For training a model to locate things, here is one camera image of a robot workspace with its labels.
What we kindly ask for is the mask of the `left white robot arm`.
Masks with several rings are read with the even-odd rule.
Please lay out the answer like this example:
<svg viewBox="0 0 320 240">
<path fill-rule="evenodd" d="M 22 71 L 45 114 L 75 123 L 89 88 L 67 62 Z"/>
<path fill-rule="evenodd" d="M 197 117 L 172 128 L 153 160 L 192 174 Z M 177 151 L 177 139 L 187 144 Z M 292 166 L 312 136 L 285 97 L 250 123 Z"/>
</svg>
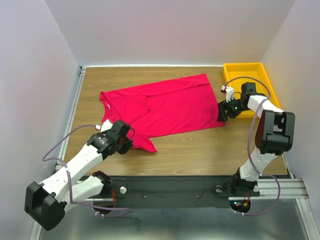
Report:
<svg viewBox="0 0 320 240">
<path fill-rule="evenodd" d="M 77 205 L 88 206 L 103 218 L 116 210 L 114 206 L 103 207 L 85 202 L 90 197 L 106 197 L 109 194 L 113 202 L 116 201 L 116 190 L 109 176 L 96 171 L 85 180 L 81 178 L 113 154 L 126 154 L 133 147 L 133 140 L 128 136 L 133 128 L 122 120 L 106 120 L 94 128 L 97 133 L 69 162 L 55 158 L 62 164 L 60 170 L 41 183 L 33 181 L 26 188 L 24 210 L 46 231 L 54 229 L 65 214 Z"/>
</svg>

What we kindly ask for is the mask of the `red t shirt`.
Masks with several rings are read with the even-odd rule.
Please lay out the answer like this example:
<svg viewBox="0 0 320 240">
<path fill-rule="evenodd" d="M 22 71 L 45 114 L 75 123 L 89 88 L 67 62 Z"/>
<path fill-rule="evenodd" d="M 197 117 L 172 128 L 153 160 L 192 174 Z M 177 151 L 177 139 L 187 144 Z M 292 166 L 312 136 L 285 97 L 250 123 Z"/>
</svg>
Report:
<svg viewBox="0 0 320 240">
<path fill-rule="evenodd" d="M 152 138 L 225 126 L 206 74 L 102 91 L 103 120 L 135 130 L 133 148 L 157 152 Z"/>
</svg>

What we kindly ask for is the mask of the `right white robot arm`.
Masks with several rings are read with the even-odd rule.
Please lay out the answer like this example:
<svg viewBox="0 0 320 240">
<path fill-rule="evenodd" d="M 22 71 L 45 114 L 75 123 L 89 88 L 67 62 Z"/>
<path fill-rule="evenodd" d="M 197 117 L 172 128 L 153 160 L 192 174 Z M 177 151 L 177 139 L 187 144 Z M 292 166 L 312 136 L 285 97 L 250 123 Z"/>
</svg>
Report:
<svg viewBox="0 0 320 240">
<path fill-rule="evenodd" d="M 230 182 L 231 192 L 235 195 L 257 193 L 258 179 L 268 164 L 291 150 L 296 116 L 271 103 L 269 94 L 257 92 L 253 82 L 241 85 L 239 99 L 234 98 L 235 90 L 230 86 L 223 85 L 220 91 L 225 100 L 218 103 L 218 122 L 225 123 L 249 110 L 254 111 L 253 118 L 259 120 L 256 133 L 252 129 L 249 133 L 249 137 L 254 137 L 255 148 L 247 150 L 248 160 Z"/>
</svg>

